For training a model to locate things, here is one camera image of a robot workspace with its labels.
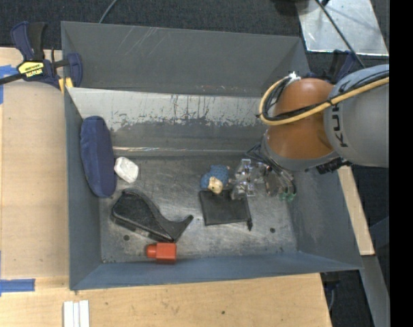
white sponge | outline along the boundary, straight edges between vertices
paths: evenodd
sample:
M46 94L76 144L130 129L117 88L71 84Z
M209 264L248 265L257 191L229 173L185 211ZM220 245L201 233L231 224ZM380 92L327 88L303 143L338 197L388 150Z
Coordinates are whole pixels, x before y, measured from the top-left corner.
M118 157L116 159L114 171L128 183L135 182L138 176L138 166L126 157Z

black carpet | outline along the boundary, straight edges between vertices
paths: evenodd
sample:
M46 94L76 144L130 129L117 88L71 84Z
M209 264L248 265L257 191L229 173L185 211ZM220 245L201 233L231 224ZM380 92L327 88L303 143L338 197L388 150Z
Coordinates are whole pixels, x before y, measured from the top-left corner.
M60 21L98 22L112 0L0 0L0 46L11 46L10 29L16 23L44 21L45 48L61 49ZM371 0L382 36L390 50L390 0ZM203 29L237 33L301 36L297 10L291 0L119 0L106 23ZM316 74L328 70L331 54L308 54ZM362 57L367 67L387 58ZM388 170L353 167L369 226L388 215ZM389 288L389 246L378 252ZM373 326L357 272L339 273L332 308L334 327Z

wooden table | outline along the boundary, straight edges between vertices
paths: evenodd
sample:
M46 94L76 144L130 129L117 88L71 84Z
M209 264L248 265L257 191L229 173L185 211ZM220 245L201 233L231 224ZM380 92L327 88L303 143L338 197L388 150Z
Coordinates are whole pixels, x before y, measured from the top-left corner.
M21 59L17 50L0 48L0 65ZM36 280L34 292L2 294L0 326L62 326L66 300L89 301L92 327L332 326L319 274L70 291L62 94L23 80L4 91L1 278ZM342 168L339 176L360 252L372 255L352 172Z

blue cloth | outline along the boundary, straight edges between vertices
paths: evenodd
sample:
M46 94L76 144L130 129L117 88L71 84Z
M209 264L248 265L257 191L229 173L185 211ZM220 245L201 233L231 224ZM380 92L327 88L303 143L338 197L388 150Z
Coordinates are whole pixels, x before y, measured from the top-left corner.
M82 122L80 152L85 178L91 191L100 198L110 197L117 186L110 131L100 116Z
M229 181L229 170L225 165L211 165L209 172L205 173L200 179L200 187L202 189L208 189L209 179L211 177L217 178L226 186Z

small toy figure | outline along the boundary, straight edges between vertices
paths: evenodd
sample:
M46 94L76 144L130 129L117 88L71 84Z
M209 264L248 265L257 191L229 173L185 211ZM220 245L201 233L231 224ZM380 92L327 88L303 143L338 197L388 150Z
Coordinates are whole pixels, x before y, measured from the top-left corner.
M225 165L211 165L209 172L200 179L200 187L219 194L229 183L229 167Z

